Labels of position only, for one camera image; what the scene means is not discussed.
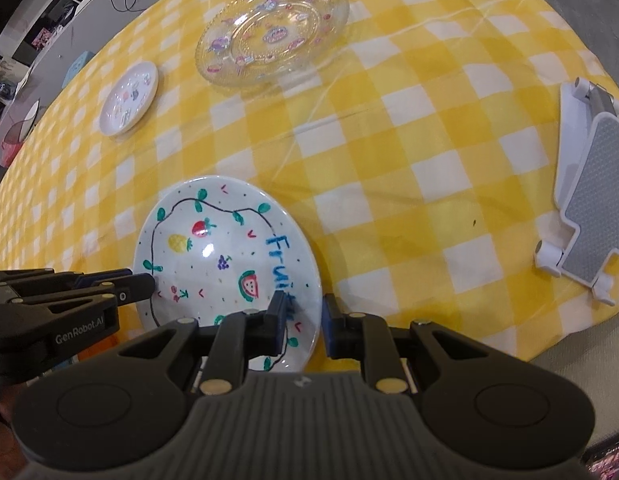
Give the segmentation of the white fruit-painted plate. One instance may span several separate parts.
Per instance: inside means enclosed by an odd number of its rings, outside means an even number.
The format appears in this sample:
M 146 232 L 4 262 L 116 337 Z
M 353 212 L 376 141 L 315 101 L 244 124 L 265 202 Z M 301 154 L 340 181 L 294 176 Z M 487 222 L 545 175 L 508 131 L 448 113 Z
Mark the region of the white fruit-painted plate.
M 252 360 L 252 370 L 300 372 L 314 351 L 323 300 L 316 259 L 290 214 L 252 184 L 206 176 L 170 188 L 140 230 L 133 270 L 156 282 L 137 304 L 145 330 L 176 318 L 218 325 L 265 310 L 283 292 L 291 304 L 282 353 Z

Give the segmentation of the yellow white checked tablecloth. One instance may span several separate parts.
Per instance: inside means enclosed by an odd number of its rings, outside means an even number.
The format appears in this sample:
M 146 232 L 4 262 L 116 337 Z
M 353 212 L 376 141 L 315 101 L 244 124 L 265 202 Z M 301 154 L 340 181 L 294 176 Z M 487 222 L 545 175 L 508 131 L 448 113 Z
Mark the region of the yellow white checked tablecloth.
M 614 81 L 544 0 L 349 0 L 326 60 L 258 93 L 195 64 L 230 0 L 160 0 L 61 92 L 0 185 L 0 269 L 129 266 L 171 186 L 228 174 L 300 224 L 323 286 L 396 325 L 428 318 L 532 359 L 614 311 L 534 268 L 559 240 L 559 89 Z M 156 64 L 127 133 L 98 119 L 125 72 Z

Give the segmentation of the light blue plastic stool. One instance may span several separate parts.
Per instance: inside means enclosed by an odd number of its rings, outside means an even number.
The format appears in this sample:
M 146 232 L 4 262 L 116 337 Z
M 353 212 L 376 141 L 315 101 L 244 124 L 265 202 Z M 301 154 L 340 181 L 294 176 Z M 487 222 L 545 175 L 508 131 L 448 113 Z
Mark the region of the light blue plastic stool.
M 64 76 L 61 88 L 66 88 L 72 79 L 89 63 L 89 61 L 95 56 L 92 51 L 84 51 L 72 62 L 69 66 L 66 76 Z

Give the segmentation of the clear glass decorated plate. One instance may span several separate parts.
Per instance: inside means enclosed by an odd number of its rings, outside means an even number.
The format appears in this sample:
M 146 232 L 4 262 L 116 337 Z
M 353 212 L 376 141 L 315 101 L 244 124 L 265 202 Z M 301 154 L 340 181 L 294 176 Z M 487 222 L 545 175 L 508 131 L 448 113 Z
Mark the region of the clear glass decorated plate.
M 198 72 L 227 88 L 265 84 L 322 55 L 348 19 L 349 0 L 232 0 L 198 41 Z

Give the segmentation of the small white decorated plate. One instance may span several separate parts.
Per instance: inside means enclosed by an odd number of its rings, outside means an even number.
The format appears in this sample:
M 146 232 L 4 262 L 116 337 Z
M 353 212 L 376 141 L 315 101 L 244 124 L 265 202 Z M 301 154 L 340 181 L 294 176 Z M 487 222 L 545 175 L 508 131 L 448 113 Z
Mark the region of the small white decorated plate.
M 142 61 L 130 67 L 113 84 L 101 107 L 98 124 L 105 136 L 127 133 L 142 119 L 157 94 L 159 71 L 156 64 Z

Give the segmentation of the pink basket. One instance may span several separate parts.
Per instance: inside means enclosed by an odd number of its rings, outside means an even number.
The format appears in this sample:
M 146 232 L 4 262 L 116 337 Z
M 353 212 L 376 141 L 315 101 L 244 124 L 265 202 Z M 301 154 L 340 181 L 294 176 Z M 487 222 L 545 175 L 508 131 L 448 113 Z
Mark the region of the pink basket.
M 8 168 L 22 148 L 22 142 L 11 143 L 3 141 L 0 146 L 2 147 L 2 156 L 0 156 L 0 166 Z

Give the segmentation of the white grey phone stand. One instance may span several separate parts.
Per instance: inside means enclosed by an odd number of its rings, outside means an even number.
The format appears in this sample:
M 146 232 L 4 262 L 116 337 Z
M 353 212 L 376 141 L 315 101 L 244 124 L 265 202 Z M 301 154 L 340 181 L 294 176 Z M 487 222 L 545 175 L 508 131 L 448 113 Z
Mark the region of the white grey phone stand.
M 605 266 L 619 256 L 619 99 L 582 77 L 560 87 L 553 198 L 572 235 L 564 247 L 538 242 L 535 266 L 571 278 L 613 306 L 614 278 Z

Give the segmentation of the small round side table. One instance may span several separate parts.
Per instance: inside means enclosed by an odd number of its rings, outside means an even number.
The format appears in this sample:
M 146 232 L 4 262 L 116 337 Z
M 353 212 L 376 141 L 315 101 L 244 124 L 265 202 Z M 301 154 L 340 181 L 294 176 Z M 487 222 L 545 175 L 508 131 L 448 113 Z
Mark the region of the small round side table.
M 22 144 L 29 136 L 40 111 L 40 101 L 36 101 L 25 114 L 24 118 L 15 122 L 3 138 L 3 144 Z

